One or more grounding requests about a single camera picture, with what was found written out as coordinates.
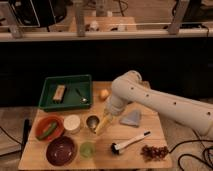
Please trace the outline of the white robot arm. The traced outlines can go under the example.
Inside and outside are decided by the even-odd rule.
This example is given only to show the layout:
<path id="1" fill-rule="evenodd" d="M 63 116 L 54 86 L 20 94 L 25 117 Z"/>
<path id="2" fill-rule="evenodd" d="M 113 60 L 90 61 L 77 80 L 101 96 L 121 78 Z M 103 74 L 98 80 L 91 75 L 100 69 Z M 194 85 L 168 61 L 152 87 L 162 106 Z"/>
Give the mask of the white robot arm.
<path id="1" fill-rule="evenodd" d="M 112 81 L 105 110 L 120 115 L 129 102 L 142 104 L 213 139 L 213 104 L 146 88 L 141 75 L 134 70 Z"/>

